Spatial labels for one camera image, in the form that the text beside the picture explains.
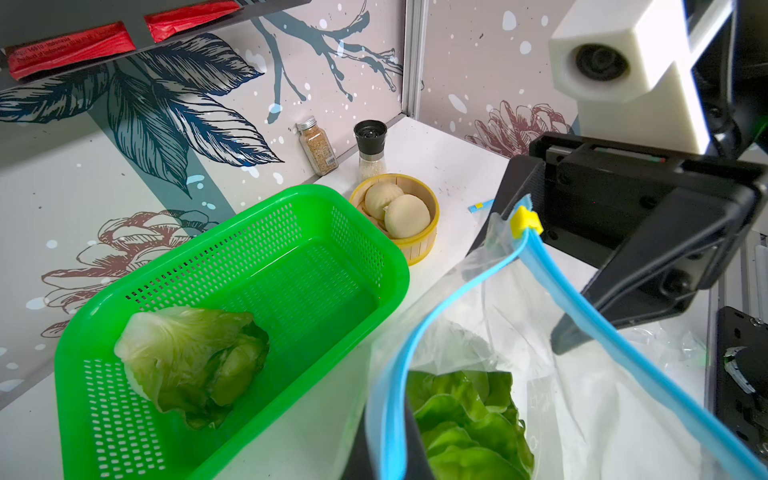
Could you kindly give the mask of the red cassava chips bag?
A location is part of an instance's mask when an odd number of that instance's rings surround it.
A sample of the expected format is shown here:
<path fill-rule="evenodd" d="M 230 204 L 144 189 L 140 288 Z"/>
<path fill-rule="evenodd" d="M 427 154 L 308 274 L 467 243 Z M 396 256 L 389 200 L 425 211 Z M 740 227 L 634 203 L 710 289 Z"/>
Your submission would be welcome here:
<path fill-rule="evenodd" d="M 154 42 L 213 22 L 242 9 L 235 1 L 207 1 L 175 10 L 146 15 Z M 106 58 L 136 50 L 125 25 L 115 22 L 8 48 L 10 76 L 15 80 L 46 70 Z"/>

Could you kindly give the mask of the white bun back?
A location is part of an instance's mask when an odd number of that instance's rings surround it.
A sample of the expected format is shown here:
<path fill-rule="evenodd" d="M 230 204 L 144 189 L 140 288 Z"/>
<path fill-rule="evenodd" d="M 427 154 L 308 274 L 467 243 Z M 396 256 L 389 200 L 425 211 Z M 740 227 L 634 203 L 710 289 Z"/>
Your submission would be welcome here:
<path fill-rule="evenodd" d="M 366 192 L 364 198 L 366 211 L 373 218 L 383 220 L 384 209 L 403 194 L 404 191 L 396 183 L 377 182 Z"/>

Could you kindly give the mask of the small chinese cabbage left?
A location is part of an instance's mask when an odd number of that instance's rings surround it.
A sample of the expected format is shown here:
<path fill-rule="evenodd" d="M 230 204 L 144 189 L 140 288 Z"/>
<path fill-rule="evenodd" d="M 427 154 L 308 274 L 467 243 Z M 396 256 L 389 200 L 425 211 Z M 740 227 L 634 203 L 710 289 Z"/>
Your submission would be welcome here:
<path fill-rule="evenodd" d="M 114 354 L 137 394 L 202 430 L 221 426 L 269 350 L 268 333 L 249 312 L 171 307 L 131 316 Z"/>

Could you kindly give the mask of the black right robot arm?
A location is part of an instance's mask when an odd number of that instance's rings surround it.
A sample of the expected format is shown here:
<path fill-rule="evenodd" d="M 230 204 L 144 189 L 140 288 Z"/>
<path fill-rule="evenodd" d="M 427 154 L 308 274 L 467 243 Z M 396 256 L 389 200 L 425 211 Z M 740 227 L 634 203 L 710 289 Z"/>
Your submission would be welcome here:
<path fill-rule="evenodd" d="M 577 1 L 549 42 L 579 130 L 502 110 L 482 140 L 507 169 L 493 210 L 530 196 L 552 247 L 593 266 L 585 299 L 617 330 L 684 313 L 767 204 L 767 5 Z"/>

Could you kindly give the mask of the clear zipper bag blue seal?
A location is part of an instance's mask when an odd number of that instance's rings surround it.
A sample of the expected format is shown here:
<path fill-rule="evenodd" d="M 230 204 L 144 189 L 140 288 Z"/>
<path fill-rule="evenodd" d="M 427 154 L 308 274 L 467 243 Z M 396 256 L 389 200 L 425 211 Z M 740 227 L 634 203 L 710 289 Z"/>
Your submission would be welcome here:
<path fill-rule="evenodd" d="M 530 479 L 763 479 L 766 466 L 569 282 L 529 197 L 374 337 L 364 407 L 375 479 L 404 479 L 404 410 L 429 333 L 472 333 L 512 373 Z"/>

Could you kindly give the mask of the white bun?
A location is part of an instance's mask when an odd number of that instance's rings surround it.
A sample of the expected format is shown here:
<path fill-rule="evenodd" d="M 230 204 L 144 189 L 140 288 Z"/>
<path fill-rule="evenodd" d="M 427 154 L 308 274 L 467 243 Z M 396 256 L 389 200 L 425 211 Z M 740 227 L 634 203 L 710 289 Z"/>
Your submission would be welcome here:
<path fill-rule="evenodd" d="M 404 191 L 396 183 L 377 182 L 366 192 L 364 198 L 366 211 L 373 218 L 383 220 L 384 209 L 403 194 Z"/>
<path fill-rule="evenodd" d="M 426 204 L 417 196 L 404 194 L 393 200 L 384 211 L 387 232 L 396 239 L 420 234 L 431 223 Z"/>

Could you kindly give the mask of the black top pepper grinder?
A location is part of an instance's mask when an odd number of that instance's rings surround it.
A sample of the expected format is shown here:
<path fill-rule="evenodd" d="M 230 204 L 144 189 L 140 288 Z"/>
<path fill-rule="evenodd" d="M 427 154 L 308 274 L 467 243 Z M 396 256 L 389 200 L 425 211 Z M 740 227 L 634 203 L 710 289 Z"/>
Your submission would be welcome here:
<path fill-rule="evenodd" d="M 379 120 L 363 120 L 355 125 L 354 135 L 359 152 L 358 180 L 362 182 L 385 174 L 386 124 Z"/>

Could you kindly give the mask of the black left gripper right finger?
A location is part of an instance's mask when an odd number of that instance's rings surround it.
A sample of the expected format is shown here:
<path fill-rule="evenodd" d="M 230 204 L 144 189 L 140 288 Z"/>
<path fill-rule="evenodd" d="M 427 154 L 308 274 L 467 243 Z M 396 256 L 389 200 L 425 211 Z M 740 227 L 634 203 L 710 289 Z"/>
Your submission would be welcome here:
<path fill-rule="evenodd" d="M 408 402 L 405 402 L 404 421 L 407 447 L 407 470 L 404 479 L 434 480 L 420 431 Z"/>

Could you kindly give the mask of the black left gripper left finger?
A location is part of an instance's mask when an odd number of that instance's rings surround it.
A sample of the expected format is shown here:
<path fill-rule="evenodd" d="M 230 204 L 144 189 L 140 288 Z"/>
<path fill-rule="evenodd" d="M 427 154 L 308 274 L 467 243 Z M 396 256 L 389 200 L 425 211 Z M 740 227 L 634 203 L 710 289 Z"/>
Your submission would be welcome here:
<path fill-rule="evenodd" d="M 366 437 L 365 415 L 367 407 L 363 408 L 358 427 L 355 432 L 349 455 L 341 480 L 374 480 L 371 459 L 368 451 L 368 442 Z"/>

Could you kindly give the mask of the glass spice shaker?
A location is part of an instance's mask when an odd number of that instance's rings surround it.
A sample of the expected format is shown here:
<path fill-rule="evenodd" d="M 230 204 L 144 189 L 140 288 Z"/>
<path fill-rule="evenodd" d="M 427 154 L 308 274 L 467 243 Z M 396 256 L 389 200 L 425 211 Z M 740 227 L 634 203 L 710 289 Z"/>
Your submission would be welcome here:
<path fill-rule="evenodd" d="M 299 141 L 318 176 L 325 176 L 338 167 L 336 155 L 326 132 L 314 116 L 296 124 Z"/>

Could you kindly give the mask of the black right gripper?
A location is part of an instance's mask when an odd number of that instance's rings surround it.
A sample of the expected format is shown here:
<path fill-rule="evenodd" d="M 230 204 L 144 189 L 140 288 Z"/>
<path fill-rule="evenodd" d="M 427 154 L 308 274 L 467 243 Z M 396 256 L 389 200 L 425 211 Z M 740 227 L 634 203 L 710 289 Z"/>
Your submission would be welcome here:
<path fill-rule="evenodd" d="M 588 302 L 617 330 L 684 313 L 767 202 L 760 163 L 545 134 L 509 160 L 492 202 L 530 196 L 546 244 L 595 269 Z"/>

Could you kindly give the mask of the white bun front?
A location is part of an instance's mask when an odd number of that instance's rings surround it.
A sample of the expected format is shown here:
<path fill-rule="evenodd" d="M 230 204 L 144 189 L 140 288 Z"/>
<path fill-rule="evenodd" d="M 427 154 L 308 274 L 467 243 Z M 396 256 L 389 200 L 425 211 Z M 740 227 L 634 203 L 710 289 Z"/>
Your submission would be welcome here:
<path fill-rule="evenodd" d="M 420 234 L 431 223 L 426 204 L 417 196 L 404 194 L 393 200 L 384 211 L 387 232 L 396 239 Z"/>

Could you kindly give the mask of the green plastic basket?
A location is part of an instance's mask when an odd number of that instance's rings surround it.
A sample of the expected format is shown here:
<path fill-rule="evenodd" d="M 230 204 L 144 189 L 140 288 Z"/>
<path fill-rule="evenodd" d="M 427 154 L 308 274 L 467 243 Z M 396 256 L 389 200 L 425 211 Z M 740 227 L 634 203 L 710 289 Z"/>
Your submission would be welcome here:
<path fill-rule="evenodd" d="M 212 479 L 401 304 L 409 267 L 356 207 L 294 186 L 138 269 L 71 320 L 54 361 L 67 479 Z M 114 348 L 130 317 L 248 312 L 264 370 L 219 428 L 193 430 L 133 392 Z"/>

